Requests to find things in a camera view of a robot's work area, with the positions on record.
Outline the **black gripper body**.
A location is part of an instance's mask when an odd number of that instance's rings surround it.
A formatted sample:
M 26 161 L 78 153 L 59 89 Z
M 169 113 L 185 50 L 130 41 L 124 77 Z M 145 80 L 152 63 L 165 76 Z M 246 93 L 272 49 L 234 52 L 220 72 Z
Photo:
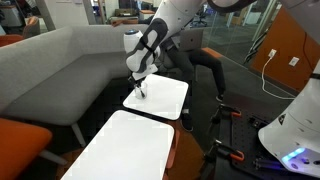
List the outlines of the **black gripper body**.
M 145 80 L 145 77 L 140 78 L 136 80 L 132 75 L 128 78 L 128 81 L 134 86 L 134 87 L 141 87 L 142 82 Z

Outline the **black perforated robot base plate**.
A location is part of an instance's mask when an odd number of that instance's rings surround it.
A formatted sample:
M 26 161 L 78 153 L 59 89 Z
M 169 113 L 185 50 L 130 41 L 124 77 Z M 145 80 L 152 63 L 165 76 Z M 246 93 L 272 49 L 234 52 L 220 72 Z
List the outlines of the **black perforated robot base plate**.
M 257 168 L 320 177 L 318 115 L 286 109 L 274 121 L 266 121 L 222 104 L 211 118 L 213 124 L 221 121 L 223 111 L 231 115 L 231 145 L 220 140 L 214 145 L 225 148 L 233 163 L 254 162 Z

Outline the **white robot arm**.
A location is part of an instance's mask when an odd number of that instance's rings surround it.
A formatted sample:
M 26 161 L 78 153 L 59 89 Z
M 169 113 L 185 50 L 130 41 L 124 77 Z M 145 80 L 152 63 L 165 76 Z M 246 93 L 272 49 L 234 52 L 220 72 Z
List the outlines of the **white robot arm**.
M 238 11 L 256 0 L 162 0 L 145 31 L 123 35 L 126 64 L 138 85 L 157 71 L 160 44 L 180 32 L 203 4 L 218 12 Z M 320 0 L 280 0 L 293 19 L 320 43 Z M 320 177 L 320 61 L 291 104 L 258 131 L 263 147 L 289 171 Z

